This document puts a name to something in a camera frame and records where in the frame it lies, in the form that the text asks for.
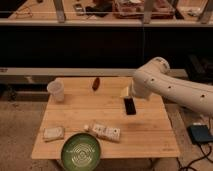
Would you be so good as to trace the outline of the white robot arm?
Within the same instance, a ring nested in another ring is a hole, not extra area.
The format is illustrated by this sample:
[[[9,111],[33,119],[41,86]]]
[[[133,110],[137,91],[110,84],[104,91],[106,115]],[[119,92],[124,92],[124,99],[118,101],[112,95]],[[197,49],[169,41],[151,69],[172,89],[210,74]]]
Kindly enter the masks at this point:
[[[136,69],[122,98],[148,99],[151,93],[176,102],[188,109],[213,118],[213,86],[168,76],[170,65],[162,57],[154,57]]]

